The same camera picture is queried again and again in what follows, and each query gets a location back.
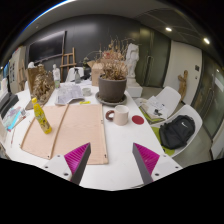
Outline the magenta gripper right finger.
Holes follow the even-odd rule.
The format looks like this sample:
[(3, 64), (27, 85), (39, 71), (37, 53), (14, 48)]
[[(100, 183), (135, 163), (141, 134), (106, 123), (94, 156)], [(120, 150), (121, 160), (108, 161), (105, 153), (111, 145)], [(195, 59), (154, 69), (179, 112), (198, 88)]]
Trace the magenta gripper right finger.
[(137, 143), (133, 144), (132, 153), (135, 157), (143, 183), (145, 185), (152, 183), (152, 172), (160, 155)]

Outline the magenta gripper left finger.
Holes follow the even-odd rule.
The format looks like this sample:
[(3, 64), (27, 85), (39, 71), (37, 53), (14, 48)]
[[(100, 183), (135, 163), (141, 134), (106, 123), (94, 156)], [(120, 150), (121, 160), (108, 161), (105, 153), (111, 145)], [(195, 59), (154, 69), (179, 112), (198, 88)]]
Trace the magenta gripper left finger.
[(67, 153), (64, 158), (72, 173), (71, 182), (79, 185), (91, 154), (91, 144), (86, 143)]

